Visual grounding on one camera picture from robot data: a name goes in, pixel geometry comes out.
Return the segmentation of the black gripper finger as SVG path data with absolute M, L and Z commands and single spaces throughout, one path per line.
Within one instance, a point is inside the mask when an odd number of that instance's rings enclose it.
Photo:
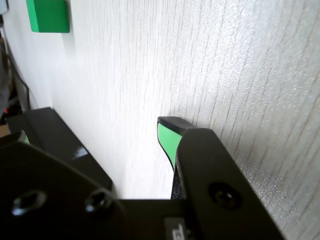
M 158 142 L 179 176 L 196 240 L 281 240 L 283 235 L 216 133 L 175 116 Z
M 110 191 L 24 141 L 0 139 L 3 240 L 128 240 L 123 208 Z

